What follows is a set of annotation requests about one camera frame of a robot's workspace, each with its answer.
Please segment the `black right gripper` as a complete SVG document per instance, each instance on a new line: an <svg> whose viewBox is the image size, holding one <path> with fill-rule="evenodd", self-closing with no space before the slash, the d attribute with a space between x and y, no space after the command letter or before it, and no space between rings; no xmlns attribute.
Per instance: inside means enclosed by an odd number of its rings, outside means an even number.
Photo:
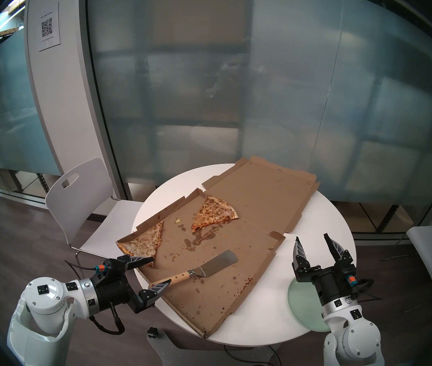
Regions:
<svg viewBox="0 0 432 366"><path fill-rule="evenodd" d="M357 285L356 267L349 251L332 240L327 233L324 234L324 239L335 260L333 270L321 270L320 265L311 266L299 237L295 238L292 262L296 281L312 283L322 307L338 298L351 296L353 287Z"/></svg>

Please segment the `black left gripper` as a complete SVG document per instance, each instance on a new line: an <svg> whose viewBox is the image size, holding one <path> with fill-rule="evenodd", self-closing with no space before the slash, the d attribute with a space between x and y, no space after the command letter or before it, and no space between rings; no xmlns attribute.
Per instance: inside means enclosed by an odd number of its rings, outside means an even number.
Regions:
<svg viewBox="0 0 432 366"><path fill-rule="evenodd" d="M153 262L153 257L122 255L117 259L105 259L101 265L96 266L96 273L92 276L92 285L96 293L96 297L93 298L92 313L110 309L111 303L114 306L128 304L136 314L153 307L171 284L171 279L134 294L125 276L128 270Z"/></svg>

